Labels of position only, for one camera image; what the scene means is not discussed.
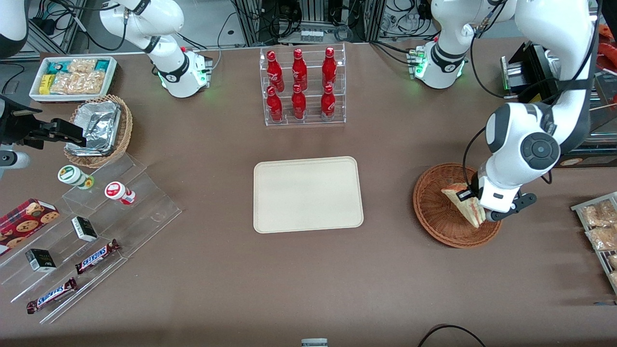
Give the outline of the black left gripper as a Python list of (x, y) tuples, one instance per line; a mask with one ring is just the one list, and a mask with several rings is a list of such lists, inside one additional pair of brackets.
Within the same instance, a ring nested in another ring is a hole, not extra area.
[(471, 198), (477, 198), (478, 204), (482, 207), (482, 195), (484, 191), (484, 170), (478, 170), (471, 180), (471, 189), (463, 189), (456, 192), (456, 197), (460, 202), (469, 200)]

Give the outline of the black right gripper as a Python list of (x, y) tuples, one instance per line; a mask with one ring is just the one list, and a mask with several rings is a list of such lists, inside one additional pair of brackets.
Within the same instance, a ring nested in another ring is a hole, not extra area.
[[(43, 121), (34, 116), (42, 112), (38, 108), (22, 105), (1, 95), (1, 143), (3, 145), (17, 144), (23, 147), (43, 147), (44, 141), (33, 138), (31, 133), (41, 130)], [(52, 119), (46, 123), (48, 141), (71, 143), (78, 147), (86, 147), (83, 128), (69, 121)]]

